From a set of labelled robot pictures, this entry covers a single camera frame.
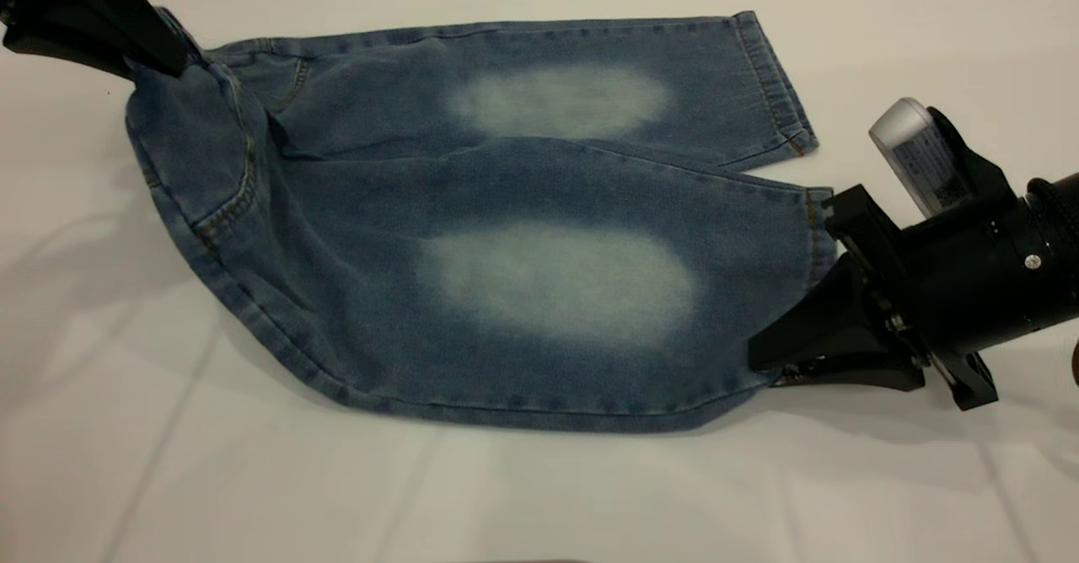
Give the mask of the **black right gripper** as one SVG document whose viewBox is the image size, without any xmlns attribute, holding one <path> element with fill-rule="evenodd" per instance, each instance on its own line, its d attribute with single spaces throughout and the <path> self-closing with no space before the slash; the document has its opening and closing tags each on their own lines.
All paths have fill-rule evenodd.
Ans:
<svg viewBox="0 0 1079 563">
<path fill-rule="evenodd" d="M 1008 220 L 1020 201 L 1007 184 L 898 228 L 866 188 L 827 203 L 827 229 L 846 248 L 797 305 L 749 341 L 749 367 L 780 371 L 774 388 L 858 385 L 902 393 L 926 379 L 927 361 L 947 379 L 956 406 L 996 402 L 979 352 L 1008 321 L 1003 283 L 1017 270 Z"/>
</svg>

